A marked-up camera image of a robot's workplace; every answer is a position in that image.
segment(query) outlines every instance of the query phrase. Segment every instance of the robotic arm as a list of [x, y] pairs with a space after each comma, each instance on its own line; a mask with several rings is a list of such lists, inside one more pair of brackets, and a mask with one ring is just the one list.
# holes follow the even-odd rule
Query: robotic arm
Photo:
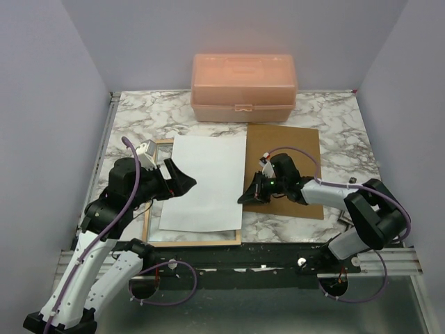
[[[73, 257], [56, 291], [40, 312], [26, 317], [24, 328], [32, 333], [43, 334], [93, 334], [97, 328], [95, 320], [104, 307], [130, 278], [144, 266], [154, 264], [154, 248], [133, 239], [113, 267], [95, 283], [106, 256], [134, 219], [135, 208], [151, 200], [182, 196], [196, 185], [196, 181], [182, 173], [172, 159], [164, 161], [171, 176], [165, 180], [159, 166], [154, 163], [155, 151], [156, 143], [152, 141], [144, 142], [136, 148], [140, 162], [137, 192], [122, 218], [108, 232], [103, 233], [129, 202], [136, 180], [135, 159], [121, 158], [114, 163], [109, 173], [108, 186], [97, 200], [85, 208], [85, 218]], [[91, 247], [100, 234], [103, 234], [102, 238]], [[86, 251], [88, 253], [79, 262]]]
[[314, 177], [300, 176], [285, 153], [270, 161], [263, 157], [260, 164], [263, 171], [255, 173], [238, 203], [265, 204], [271, 196], [279, 195], [301, 205], [320, 204], [349, 211], [354, 227], [325, 245], [318, 260], [344, 260], [366, 249], [382, 249], [407, 228], [402, 212], [391, 203], [396, 199], [380, 180], [350, 187], [325, 185]]

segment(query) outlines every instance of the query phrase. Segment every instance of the white marble table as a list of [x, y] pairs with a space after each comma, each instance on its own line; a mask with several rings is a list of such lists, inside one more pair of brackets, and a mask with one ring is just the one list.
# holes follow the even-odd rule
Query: white marble table
[[[286, 123], [291, 127], [319, 130], [321, 169], [323, 179], [347, 182], [356, 177], [365, 182], [379, 177], [368, 136], [352, 92], [301, 92], [297, 106]], [[245, 134], [246, 123], [197, 122], [190, 106], [190, 91], [123, 92], [113, 123], [104, 164], [99, 174], [98, 195], [106, 186], [113, 162], [129, 156], [120, 138], [127, 136], [138, 145], [147, 139], [174, 138], [176, 134], [198, 136], [233, 136]], [[233, 231], [187, 233], [156, 230], [162, 203], [152, 210], [151, 241], [195, 241], [231, 239]], [[325, 207], [324, 220], [243, 213], [242, 241], [244, 242], [326, 242], [345, 230], [337, 221], [339, 210]], [[141, 238], [143, 217], [133, 221], [122, 240]]]

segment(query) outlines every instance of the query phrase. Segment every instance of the cardboard sheet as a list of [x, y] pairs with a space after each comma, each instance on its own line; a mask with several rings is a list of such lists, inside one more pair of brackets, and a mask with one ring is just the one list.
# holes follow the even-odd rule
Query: cardboard sheet
[[160, 230], [215, 232], [241, 229], [245, 136], [175, 136], [172, 159], [197, 184], [164, 202]]
[[[248, 139], [245, 158], [244, 189], [246, 190], [253, 180], [254, 174], [261, 170], [259, 158], [273, 148], [279, 146], [294, 146], [312, 155], [320, 161], [320, 141], [318, 130], [299, 127], [282, 127], [277, 125], [248, 125]], [[314, 176], [315, 165], [305, 155], [293, 150], [280, 150], [278, 153], [287, 153], [293, 160], [301, 176]], [[244, 211], [259, 212], [263, 214], [277, 214], [303, 218], [323, 219], [322, 205], [299, 205], [287, 198], [272, 198], [267, 205], [244, 205]]]

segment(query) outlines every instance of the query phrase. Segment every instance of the wooden frame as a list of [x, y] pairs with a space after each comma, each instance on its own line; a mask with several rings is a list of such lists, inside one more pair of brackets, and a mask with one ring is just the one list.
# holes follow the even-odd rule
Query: wooden frame
[[[173, 145], [173, 139], [162, 139], [155, 141], [160, 145]], [[154, 160], [157, 162], [157, 150], [154, 153]], [[241, 230], [235, 230], [235, 239], [233, 240], [215, 240], [215, 241], [149, 241], [150, 232], [150, 209], [144, 214], [144, 226], [142, 229], [142, 240], [149, 242], [155, 247], [184, 247], [184, 246], [237, 246], [241, 245]]]

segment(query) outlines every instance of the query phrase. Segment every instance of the box lid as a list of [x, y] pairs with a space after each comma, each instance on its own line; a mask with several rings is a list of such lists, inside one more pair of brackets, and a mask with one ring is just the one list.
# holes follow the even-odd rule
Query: box lid
[[286, 54], [197, 54], [192, 105], [294, 106], [297, 79]]

